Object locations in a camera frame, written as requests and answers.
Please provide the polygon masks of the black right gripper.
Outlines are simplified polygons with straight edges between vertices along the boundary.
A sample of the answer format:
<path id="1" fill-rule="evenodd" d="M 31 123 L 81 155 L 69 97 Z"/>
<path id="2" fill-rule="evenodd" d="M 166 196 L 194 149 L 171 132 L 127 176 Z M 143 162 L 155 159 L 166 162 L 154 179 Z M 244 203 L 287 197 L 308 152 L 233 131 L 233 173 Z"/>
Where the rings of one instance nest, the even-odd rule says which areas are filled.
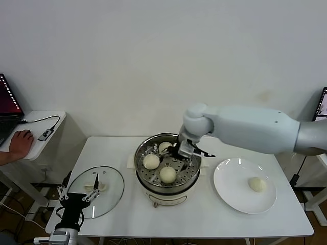
<path id="1" fill-rule="evenodd" d="M 189 160 L 193 155 L 199 157 L 215 157 L 197 147 L 191 140 L 185 139 L 178 142 L 175 146 L 169 146 L 159 153 L 159 159 L 163 160 L 165 157 L 174 157 L 182 160 Z"/>

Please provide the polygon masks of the person's hand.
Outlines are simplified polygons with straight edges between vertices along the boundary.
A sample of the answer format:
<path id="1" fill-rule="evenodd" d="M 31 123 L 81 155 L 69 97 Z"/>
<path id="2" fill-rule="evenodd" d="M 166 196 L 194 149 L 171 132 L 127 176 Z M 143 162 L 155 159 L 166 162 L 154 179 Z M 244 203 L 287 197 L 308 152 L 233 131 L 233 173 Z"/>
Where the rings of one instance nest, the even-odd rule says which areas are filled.
<path id="1" fill-rule="evenodd" d="M 34 136 L 30 130 L 16 131 L 9 145 L 9 153 L 13 161 L 23 159 L 30 151 Z"/>

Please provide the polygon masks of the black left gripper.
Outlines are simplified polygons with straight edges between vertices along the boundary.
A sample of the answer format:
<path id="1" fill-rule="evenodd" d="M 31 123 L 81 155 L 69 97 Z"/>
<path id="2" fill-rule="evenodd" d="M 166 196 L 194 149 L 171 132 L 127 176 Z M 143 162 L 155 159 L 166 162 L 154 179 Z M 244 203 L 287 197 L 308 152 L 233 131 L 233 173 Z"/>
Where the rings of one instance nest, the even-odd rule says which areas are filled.
<path id="1" fill-rule="evenodd" d="M 62 184 L 57 186 L 59 194 L 59 202 L 61 207 L 56 210 L 64 210 L 61 215 L 61 221 L 55 226 L 55 230 L 60 228 L 80 230 L 84 223 L 83 209 L 89 207 L 89 203 L 96 199 L 99 194 L 99 174 L 96 175 L 93 186 L 89 183 L 83 185 L 84 193 L 68 193 L 68 183 L 71 177 L 72 171 L 69 171 L 67 176 L 63 179 Z"/>

